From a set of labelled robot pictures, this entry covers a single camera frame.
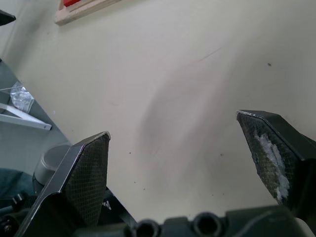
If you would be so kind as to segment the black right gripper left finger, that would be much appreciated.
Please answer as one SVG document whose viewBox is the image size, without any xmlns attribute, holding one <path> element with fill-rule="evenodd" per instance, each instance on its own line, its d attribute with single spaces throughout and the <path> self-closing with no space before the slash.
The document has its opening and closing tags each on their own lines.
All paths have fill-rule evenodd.
<svg viewBox="0 0 316 237">
<path fill-rule="evenodd" d="M 98 223 L 107 184 L 110 134 L 72 145 L 17 231 L 19 237 L 70 237 Z"/>
</svg>

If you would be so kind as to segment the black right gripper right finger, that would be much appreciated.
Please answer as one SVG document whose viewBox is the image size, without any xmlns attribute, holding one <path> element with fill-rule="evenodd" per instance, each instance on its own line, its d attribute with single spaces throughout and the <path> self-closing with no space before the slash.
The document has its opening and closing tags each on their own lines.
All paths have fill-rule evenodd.
<svg viewBox="0 0 316 237">
<path fill-rule="evenodd" d="M 316 143 L 280 115 L 237 111 L 257 173 L 278 204 L 303 220 L 316 217 Z"/>
</svg>

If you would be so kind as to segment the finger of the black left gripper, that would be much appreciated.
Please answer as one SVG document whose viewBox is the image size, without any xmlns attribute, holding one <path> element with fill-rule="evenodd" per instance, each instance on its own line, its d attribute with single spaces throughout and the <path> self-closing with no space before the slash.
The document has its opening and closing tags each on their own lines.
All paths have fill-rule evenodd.
<svg viewBox="0 0 316 237">
<path fill-rule="evenodd" d="M 7 25 L 11 22 L 14 22 L 16 17 L 5 11 L 0 10 L 0 26 Z"/>
</svg>

